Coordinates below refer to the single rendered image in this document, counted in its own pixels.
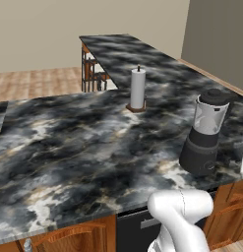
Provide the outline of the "wooden drawer front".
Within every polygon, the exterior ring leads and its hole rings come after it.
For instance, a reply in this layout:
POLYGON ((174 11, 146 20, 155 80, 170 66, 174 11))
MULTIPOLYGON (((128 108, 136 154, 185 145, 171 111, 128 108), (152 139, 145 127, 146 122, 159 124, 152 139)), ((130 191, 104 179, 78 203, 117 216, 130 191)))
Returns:
POLYGON ((214 202, 217 205, 243 202, 243 180, 219 186, 214 202))

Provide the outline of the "wooden bar stool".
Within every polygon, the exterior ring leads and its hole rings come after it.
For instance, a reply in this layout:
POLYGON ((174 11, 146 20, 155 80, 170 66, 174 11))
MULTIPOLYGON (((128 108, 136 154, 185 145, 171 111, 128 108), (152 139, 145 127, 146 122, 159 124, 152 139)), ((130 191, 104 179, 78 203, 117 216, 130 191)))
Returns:
POLYGON ((82 43, 82 91, 84 93, 106 91, 108 79, 107 73, 82 43))

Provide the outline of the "wooden cupboard door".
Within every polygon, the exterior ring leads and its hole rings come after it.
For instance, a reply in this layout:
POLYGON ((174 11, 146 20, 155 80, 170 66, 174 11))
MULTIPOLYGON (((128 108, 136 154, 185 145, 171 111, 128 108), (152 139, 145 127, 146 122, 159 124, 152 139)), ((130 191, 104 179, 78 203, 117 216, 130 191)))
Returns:
POLYGON ((215 207, 204 232, 211 250, 242 240, 243 194, 234 194, 225 207, 215 207))
MULTIPOLYGON (((116 216, 60 228, 30 237, 32 252, 116 252, 116 216)), ((17 242, 24 251, 26 239, 17 242)))

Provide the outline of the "white paper towel roll holder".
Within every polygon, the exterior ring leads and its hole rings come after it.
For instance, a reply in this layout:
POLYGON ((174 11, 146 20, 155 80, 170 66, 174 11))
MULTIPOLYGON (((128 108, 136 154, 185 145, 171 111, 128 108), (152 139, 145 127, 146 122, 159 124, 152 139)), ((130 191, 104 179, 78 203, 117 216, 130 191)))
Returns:
POLYGON ((132 70, 130 102, 126 108, 137 113, 145 110, 146 71, 138 65, 132 70))

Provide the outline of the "black blender with clear jar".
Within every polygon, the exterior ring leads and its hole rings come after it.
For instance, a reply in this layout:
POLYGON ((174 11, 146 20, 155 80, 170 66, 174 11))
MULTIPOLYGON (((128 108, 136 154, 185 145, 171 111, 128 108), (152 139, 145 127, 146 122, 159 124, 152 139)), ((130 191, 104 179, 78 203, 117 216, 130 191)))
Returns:
POLYGON ((186 171, 197 176, 213 172, 219 132, 231 103, 229 94, 218 89, 209 89, 198 95, 193 125, 179 158, 181 167, 186 171))

